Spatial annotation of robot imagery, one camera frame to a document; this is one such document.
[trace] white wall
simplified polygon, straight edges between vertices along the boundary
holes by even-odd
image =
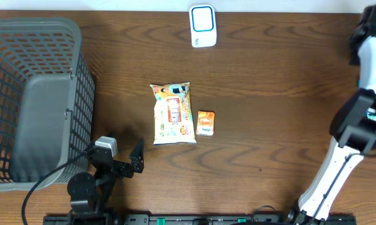
[[[201,3],[218,12],[360,13],[376,0],[0,0],[0,9],[187,11]]]

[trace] red label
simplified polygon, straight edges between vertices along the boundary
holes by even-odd
[[[181,106],[180,99],[177,97],[167,99],[168,105],[168,122],[181,122]]]

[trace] basket bottom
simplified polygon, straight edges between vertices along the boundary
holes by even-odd
[[[34,182],[58,166],[64,143],[69,75],[40,75],[28,81],[20,107],[9,166],[15,182]]]

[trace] cable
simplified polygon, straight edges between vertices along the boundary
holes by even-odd
[[[264,206],[260,206],[256,209],[256,211],[252,214],[252,221],[254,222],[255,221],[255,215],[257,214],[258,211],[262,210],[262,209],[265,209],[265,208],[270,208],[270,209],[274,209],[274,207],[272,206],[269,206],[269,205],[264,205]]]
[[[42,177],[32,188],[31,190],[28,192],[28,194],[26,195],[25,199],[24,199],[24,203],[23,203],[23,207],[21,209],[21,217],[23,219],[23,223],[24,225],[28,225],[28,223],[26,222],[26,216],[25,216],[25,209],[26,209],[26,203],[28,202],[28,199],[29,197],[31,197],[33,191],[45,180],[47,179],[48,177],[50,177],[51,175],[53,175],[55,172],[59,171],[60,169],[62,168],[65,168],[66,166],[70,165],[71,163],[77,161],[80,157],[84,156],[86,154],[86,151],[83,151],[82,153],[80,153],[78,156],[76,156],[75,158],[69,160],[68,162],[64,163],[63,165],[61,165],[60,167],[57,167],[56,169],[53,169],[51,172],[49,172],[48,174],[46,174],[44,177]]]
[[[335,182],[337,182],[337,179],[339,177],[339,175],[342,173],[343,169],[345,168],[346,164],[349,162],[350,158],[352,158],[352,156],[357,156],[357,155],[360,155],[361,154],[351,154],[349,155],[348,157],[345,157],[345,162],[343,162],[343,165],[342,167],[339,169],[337,175],[335,176],[335,178],[333,179],[330,187],[328,188],[327,192],[325,194],[323,194],[323,199],[321,201],[321,203],[318,205],[317,207],[317,210],[315,211],[314,215],[312,216],[311,220],[309,222],[306,223],[306,225],[311,225],[312,222],[315,220],[315,217],[317,216],[317,214],[320,212],[321,210],[321,207],[323,206],[325,200],[327,199],[328,195],[330,194],[330,191],[332,190],[332,187],[333,185],[335,184]]]

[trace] teal object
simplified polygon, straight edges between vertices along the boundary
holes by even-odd
[[[163,218],[158,218],[158,219],[157,219],[157,225],[165,225],[165,219],[163,219]]]

